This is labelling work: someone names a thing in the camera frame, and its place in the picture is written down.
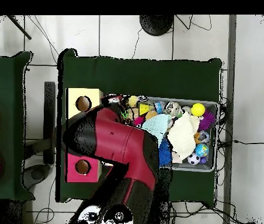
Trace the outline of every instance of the tile floor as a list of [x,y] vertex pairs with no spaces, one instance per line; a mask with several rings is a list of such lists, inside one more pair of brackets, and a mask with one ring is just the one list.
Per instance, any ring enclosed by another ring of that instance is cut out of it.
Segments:
[[[185,25],[189,25],[189,15],[178,15]],[[31,35],[28,40],[17,27],[4,16],[0,16],[0,56],[13,56],[19,51],[32,51],[31,64],[54,65],[58,54],[65,48],[75,48],[79,56],[105,55],[116,58],[146,58],[154,60],[172,59],[172,35],[154,37],[140,31],[138,16],[16,16],[18,22]],[[190,29],[184,27],[175,17],[173,58],[175,60],[201,60],[220,58],[222,69],[227,69],[228,58],[228,15],[193,15]],[[46,32],[48,39],[56,49],[50,50],[50,45],[42,32]],[[27,100],[27,138],[39,139],[43,136],[43,101],[44,82],[57,83],[57,68],[53,66],[29,66],[26,73]],[[222,71],[224,86],[227,81],[227,71]],[[223,157],[218,154],[218,166],[223,165]],[[26,166],[42,164],[41,156],[33,156],[26,161]],[[220,173],[219,183],[224,173]],[[26,224],[42,223],[51,219],[53,213],[38,212],[48,207],[49,192],[55,178],[55,167],[48,178],[32,188],[34,201],[26,204]],[[67,224],[70,217],[79,207],[80,200],[68,203],[56,203],[55,184],[50,195],[50,208],[54,211],[53,220],[48,224]],[[223,201],[223,186],[218,187],[218,199]],[[185,203],[173,204],[181,216],[187,216]],[[200,203],[187,203],[190,212],[200,208]],[[223,206],[218,202],[218,209]],[[189,218],[177,218],[176,224],[223,224],[220,216],[212,211],[202,211]]]

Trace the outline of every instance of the colorful ball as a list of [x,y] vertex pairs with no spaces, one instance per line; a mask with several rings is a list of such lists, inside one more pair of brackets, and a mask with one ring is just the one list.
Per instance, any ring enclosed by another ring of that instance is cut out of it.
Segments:
[[187,157],[187,161],[191,165],[197,165],[200,162],[200,157],[195,153],[192,153],[190,156]]
[[207,156],[209,153],[209,148],[206,144],[200,143],[198,145],[196,145],[195,147],[195,153],[200,156],[200,157],[204,157]]
[[204,114],[204,111],[206,109],[204,108],[204,105],[203,104],[200,104],[200,103],[195,103],[192,108],[191,108],[191,113],[192,115],[194,116],[197,116],[197,117],[200,117]]

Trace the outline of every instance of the green tablecloth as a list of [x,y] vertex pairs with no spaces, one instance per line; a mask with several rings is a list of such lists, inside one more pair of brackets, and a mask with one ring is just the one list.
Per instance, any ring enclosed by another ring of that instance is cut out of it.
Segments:
[[[62,108],[62,122],[65,121],[65,88],[98,88],[104,94],[219,101],[220,59],[199,62],[90,58],[77,57],[76,51],[70,49],[60,54],[58,63],[58,94],[62,94],[62,104],[58,106],[58,110]],[[61,166],[57,200],[89,198],[102,179],[98,183],[65,183],[62,152],[61,161],[61,164],[57,164]],[[204,201],[212,206],[213,197],[214,171],[173,171],[169,188],[170,201]]]
[[0,57],[0,199],[32,200],[22,186],[23,80],[30,52]]

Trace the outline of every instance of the yellow wooden block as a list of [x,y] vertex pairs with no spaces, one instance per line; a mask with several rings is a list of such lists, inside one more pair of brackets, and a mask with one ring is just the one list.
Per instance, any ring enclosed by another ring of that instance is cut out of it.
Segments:
[[80,113],[77,109],[76,101],[81,96],[87,96],[92,102],[91,107],[100,105],[100,99],[103,93],[99,89],[85,89],[85,88],[68,88],[68,118]]

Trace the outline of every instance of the blue ball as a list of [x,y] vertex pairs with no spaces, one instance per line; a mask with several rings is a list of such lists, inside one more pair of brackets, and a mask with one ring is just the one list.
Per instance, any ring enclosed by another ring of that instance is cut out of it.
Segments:
[[209,153],[209,148],[206,144],[200,143],[195,147],[195,153],[200,157],[205,157]]

